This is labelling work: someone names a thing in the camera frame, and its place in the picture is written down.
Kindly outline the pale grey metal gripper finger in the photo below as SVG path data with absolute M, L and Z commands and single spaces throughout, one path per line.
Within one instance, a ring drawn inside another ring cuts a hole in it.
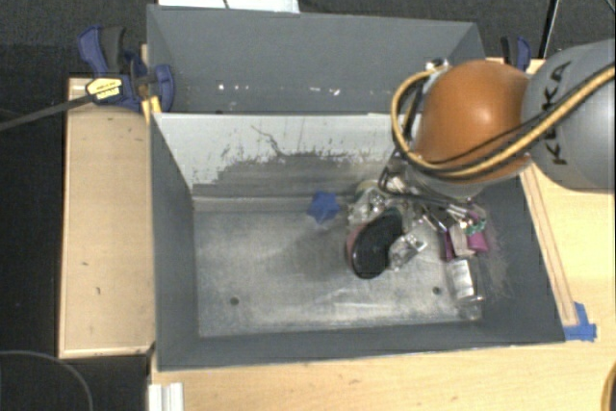
M 427 243 L 411 233 L 400 236 L 389 248 L 389 269 L 400 270 L 426 248 Z

